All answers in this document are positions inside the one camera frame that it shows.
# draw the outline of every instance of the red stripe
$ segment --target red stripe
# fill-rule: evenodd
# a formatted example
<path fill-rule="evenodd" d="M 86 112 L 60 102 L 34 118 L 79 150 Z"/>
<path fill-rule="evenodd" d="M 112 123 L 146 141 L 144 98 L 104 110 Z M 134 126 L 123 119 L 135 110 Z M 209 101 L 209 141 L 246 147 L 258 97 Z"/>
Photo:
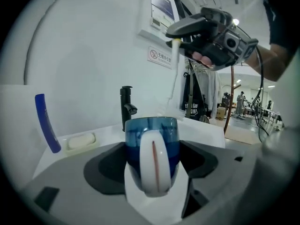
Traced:
<path fill-rule="evenodd" d="M 153 159 L 154 159 L 154 166 L 155 166 L 155 179 L 156 179 L 156 187 L 157 191 L 159 192 L 159 167 L 158 167 L 158 155 L 156 152 L 155 142 L 152 141 L 152 151 L 153 151 Z"/>

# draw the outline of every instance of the white countertop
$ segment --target white countertop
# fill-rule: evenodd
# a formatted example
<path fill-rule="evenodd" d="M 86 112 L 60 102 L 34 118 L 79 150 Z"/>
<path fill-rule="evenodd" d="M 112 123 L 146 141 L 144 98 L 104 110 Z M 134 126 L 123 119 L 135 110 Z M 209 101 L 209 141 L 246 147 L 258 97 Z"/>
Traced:
<path fill-rule="evenodd" d="M 179 138 L 181 140 L 193 141 L 209 146 L 225 148 L 225 138 L 222 127 L 187 118 L 184 118 L 183 121 L 178 121 L 178 127 Z M 58 137 L 57 139 L 61 145 L 61 151 L 58 153 L 52 153 L 50 148 L 47 147 L 37 165 L 37 168 L 33 174 L 33 178 L 38 176 L 51 164 L 67 157 L 67 155 L 65 154 L 65 147 L 69 138 L 85 133 L 95 134 L 96 140 L 99 142 L 98 147 L 125 141 L 125 133 L 122 131 L 122 124 Z"/>

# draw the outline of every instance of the soap bar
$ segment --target soap bar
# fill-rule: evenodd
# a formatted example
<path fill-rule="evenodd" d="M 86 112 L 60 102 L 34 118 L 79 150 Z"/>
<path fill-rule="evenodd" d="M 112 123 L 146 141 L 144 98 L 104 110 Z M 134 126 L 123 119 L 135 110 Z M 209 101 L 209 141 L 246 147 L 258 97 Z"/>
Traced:
<path fill-rule="evenodd" d="M 95 135 L 93 133 L 83 134 L 81 136 L 72 137 L 68 142 L 68 148 L 76 149 L 80 147 L 85 147 L 89 144 L 92 144 L 96 141 Z"/>

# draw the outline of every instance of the black faucet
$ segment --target black faucet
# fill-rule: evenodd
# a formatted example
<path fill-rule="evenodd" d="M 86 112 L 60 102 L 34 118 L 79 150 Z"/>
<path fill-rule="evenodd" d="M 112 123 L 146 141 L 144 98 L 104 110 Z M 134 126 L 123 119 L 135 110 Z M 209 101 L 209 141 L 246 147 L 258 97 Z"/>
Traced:
<path fill-rule="evenodd" d="M 137 108 L 130 103 L 131 88 L 131 86 L 123 86 L 120 89 L 123 132 L 125 132 L 125 122 L 137 112 Z"/>

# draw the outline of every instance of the ceiling light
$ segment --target ceiling light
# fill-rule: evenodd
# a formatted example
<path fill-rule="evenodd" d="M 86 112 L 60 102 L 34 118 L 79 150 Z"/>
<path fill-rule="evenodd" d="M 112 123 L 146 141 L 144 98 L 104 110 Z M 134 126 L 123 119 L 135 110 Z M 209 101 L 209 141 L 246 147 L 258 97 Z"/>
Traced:
<path fill-rule="evenodd" d="M 234 18 L 233 20 L 232 20 L 232 22 L 237 26 L 237 25 L 239 25 L 239 20 L 238 19 L 236 19 L 236 18 Z"/>

